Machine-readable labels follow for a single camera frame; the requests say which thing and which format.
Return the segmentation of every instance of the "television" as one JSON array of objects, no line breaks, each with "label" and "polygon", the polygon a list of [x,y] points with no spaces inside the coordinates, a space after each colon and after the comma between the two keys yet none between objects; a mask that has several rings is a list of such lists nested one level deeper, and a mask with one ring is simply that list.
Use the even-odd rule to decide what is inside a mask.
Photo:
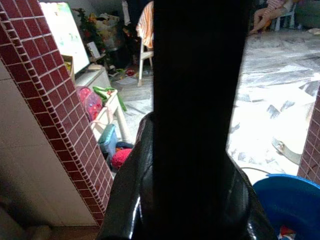
[{"label": "television", "polygon": [[89,58],[67,2],[40,2],[46,22],[62,55],[73,57],[74,74],[87,65]]}]

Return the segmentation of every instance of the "striped towel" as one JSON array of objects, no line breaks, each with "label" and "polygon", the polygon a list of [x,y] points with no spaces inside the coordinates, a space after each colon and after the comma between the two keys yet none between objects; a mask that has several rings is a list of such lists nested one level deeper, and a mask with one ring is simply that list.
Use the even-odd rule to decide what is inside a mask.
[{"label": "striped towel", "polygon": [[136,31],[142,39],[142,43],[149,49],[152,49],[154,36],[154,1],[149,2],[144,7],[136,26]]},{"label": "striped towel", "polygon": [[273,10],[280,8],[285,3],[284,0],[267,0],[266,2],[268,3],[268,7],[264,11],[263,17],[271,13]]}]

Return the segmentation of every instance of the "red tile wall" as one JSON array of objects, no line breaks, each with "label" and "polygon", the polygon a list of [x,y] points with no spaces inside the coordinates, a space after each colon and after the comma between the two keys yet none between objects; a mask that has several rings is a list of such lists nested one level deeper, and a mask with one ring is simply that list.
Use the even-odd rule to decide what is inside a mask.
[{"label": "red tile wall", "polygon": [[37,0],[0,0],[0,58],[101,225],[113,178]]},{"label": "red tile wall", "polygon": [[298,176],[320,185],[320,92],[316,96]]}]

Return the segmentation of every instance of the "white chair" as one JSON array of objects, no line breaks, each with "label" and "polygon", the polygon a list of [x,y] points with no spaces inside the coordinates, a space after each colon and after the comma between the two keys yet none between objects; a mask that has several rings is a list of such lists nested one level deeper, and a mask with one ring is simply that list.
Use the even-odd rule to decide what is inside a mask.
[{"label": "white chair", "polygon": [[142,74],[143,74],[143,68],[144,68],[144,60],[149,59],[151,68],[153,67],[152,64],[152,57],[154,56],[154,51],[145,51],[145,45],[143,44],[143,41],[141,39],[141,47],[140,47],[140,61],[139,61],[139,81],[138,81],[138,87],[142,86]]},{"label": "white chair", "polygon": [[274,31],[279,31],[280,30],[280,21],[282,17],[285,17],[284,19],[284,24],[283,27],[287,28],[288,27],[288,17],[290,17],[290,25],[289,28],[293,29],[295,27],[295,9],[296,9],[297,3],[294,3],[291,7],[291,11],[287,12],[281,16],[278,16],[277,19],[272,21],[272,26],[271,28],[274,29]]}]

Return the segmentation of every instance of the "person sitting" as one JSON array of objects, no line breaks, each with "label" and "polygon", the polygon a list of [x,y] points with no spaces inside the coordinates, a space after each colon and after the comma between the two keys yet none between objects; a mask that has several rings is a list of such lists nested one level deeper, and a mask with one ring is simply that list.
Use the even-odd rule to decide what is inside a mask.
[{"label": "person sitting", "polygon": [[294,0],[267,0],[267,7],[259,9],[254,13],[253,29],[250,35],[258,33],[272,19],[276,19],[283,14],[290,12]]}]

